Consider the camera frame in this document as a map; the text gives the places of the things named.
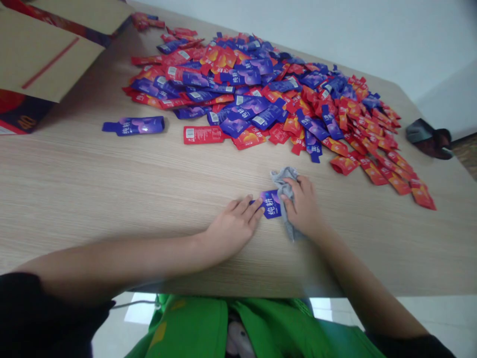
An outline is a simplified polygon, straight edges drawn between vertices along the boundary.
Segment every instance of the white wall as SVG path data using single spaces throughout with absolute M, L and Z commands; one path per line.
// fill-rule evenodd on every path
M 414 102 L 477 59 L 474 0 L 139 1 L 395 82 Z
M 434 128 L 456 140 L 477 132 L 477 60 L 433 88 L 417 106 Z

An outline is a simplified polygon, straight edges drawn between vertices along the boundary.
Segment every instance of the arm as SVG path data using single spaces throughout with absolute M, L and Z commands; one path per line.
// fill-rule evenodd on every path
M 428 335 L 427 330 L 389 293 L 357 258 L 340 236 L 323 220 L 315 188 L 308 178 L 286 179 L 293 188 L 295 203 L 286 196 L 290 222 L 321 250 L 363 326 L 390 338 L 407 339 Z
M 171 239 L 97 243 L 53 252 L 15 272 L 40 277 L 46 293 L 79 305 L 96 305 L 128 288 L 199 272 L 237 254 L 252 238 L 264 209 L 251 195 L 230 202 L 203 233 Z

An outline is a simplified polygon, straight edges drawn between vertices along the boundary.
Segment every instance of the hand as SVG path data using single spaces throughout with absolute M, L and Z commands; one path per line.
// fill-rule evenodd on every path
M 242 201 L 231 201 L 201 235 L 201 245 L 215 263 L 238 254 L 252 238 L 265 208 L 258 209 L 262 198 L 249 205 L 251 200 L 252 195 L 247 195 Z
M 317 204 L 315 186 L 304 176 L 298 176 L 298 181 L 291 178 L 283 180 L 292 186 L 295 196 L 295 203 L 292 203 L 286 195 L 281 195 L 287 209 L 288 220 L 310 239 L 317 239 L 326 228 L 326 223 Z

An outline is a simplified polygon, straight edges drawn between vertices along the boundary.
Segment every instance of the cable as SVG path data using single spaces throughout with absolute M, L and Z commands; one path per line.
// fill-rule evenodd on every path
M 138 304 L 138 303 L 156 304 L 155 301 L 141 300 L 141 301 L 134 301 L 134 302 L 125 303 L 125 304 L 123 304 L 123 305 L 115 305 L 115 306 L 114 306 L 113 308 L 111 308 L 111 309 L 117 309 L 117 308 L 128 307 L 128 306 L 132 306 L 132 305 L 135 305 L 135 304 Z

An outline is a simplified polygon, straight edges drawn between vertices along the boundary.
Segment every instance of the green clothing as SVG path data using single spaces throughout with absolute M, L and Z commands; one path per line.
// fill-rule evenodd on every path
M 296 300 L 159 300 L 148 334 L 127 358 L 224 358 L 229 309 L 240 316 L 257 358 L 384 357 L 358 327 L 317 320 Z

